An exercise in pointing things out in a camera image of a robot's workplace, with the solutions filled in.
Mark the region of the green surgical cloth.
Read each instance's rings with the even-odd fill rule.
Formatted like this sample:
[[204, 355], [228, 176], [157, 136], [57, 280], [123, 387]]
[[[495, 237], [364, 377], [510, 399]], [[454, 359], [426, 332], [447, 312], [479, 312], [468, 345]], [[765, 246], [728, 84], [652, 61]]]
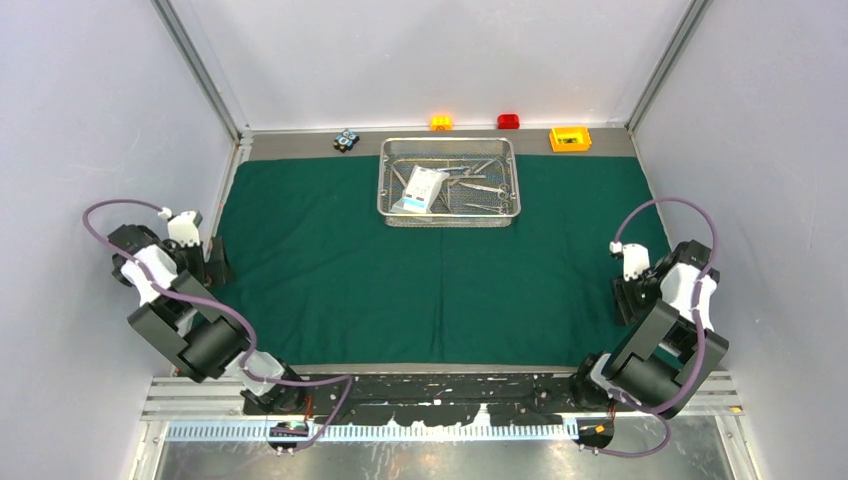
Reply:
[[653, 257], [669, 242], [630, 157], [523, 155], [506, 228], [393, 228], [373, 157], [250, 161], [218, 233], [235, 271], [216, 297], [292, 364], [575, 366], [612, 350], [608, 252], [619, 226]]

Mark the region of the metal mesh tray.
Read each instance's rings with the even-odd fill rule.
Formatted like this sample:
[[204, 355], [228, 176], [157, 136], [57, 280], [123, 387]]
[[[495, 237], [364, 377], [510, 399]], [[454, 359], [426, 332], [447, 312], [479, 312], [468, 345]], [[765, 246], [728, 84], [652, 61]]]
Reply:
[[[521, 210], [516, 155], [506, 138], [395, 137], [385, 140], [379, 155], [377, 211], [391, 227], [497, 228], [508, 227]], [[393, 214], [415, 165], [447, 172], [430, 214]], [[505, 185], [507, 199], [459, 186], [468, 182], [490, 187]], [[471, 214], [465, 203], [509, 203], [511, 217]]]

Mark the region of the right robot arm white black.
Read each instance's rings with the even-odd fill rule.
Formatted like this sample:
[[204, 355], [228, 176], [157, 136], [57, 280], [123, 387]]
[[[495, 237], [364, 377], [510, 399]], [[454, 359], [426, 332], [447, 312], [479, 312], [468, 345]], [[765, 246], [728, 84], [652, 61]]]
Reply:
[[570, 402], [600, 410], [624, 393], [645, 408], [663, 405], [660, 416], [671, 419], [728, 351], [728, 340], [709, 320], [720, 274], [701, 272], [711, 250], [696, 240], [679, 243], [656, 263], [639, 244], [614, 250], [623, 261], [611, 281], [615, 321], [631, 330], [612, 352], [584, 359], [569, 380]]

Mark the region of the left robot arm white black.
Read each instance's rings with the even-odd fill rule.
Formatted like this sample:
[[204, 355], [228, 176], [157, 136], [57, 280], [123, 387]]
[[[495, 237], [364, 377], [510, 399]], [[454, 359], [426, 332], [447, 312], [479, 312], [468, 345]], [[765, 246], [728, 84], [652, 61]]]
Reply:
[[[215, 237], [209, 257], [204, 245], [183, 245], [161, 239], [144, 225], [122, 225], [108, 241], [145, 262], [168, 291], [212, 300], [211, 286], [236, 279], [223, 241]], [[140, 306], [128, 316], [129, 325], [169, 360], [179, 372], [197, 382], [221, 377], [244, 385], [244, 411], [248, 414], [293, 414], [306, 405], [305, 385], [290, 376], [271, 383], [244, 374], [239, 360], [247, 352], [245, 328], [231, 315], [206, 305], [165, 296], [151, 288], [143, 271], [115, 253], [112, 275], [139, 292]]]

